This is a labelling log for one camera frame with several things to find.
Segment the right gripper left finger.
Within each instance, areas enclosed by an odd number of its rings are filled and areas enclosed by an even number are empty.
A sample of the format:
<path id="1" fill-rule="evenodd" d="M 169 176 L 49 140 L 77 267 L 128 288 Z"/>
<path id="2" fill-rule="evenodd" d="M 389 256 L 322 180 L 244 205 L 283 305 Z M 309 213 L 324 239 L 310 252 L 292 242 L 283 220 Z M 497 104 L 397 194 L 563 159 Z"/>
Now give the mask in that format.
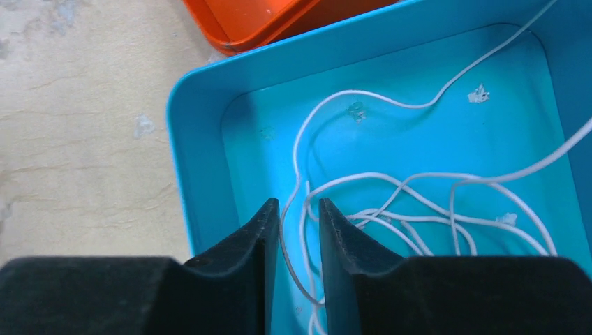
<path id="1" fill-rule="evenodd" d="M 25 257 L 1 268 L 2 334 L 269 334 L 279 202 L 185 263 Z"/>

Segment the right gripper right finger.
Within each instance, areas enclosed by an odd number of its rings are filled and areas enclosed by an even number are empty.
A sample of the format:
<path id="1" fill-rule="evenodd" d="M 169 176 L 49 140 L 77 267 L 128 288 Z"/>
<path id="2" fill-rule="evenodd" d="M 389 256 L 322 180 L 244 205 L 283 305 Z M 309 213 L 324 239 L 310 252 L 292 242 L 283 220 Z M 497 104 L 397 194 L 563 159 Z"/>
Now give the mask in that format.
<path id="1" fill-rule="evenodd" d="M 591 280 L 567 258 L 405 258 L 319 210 L 329 334 L 591 333 Z"/>

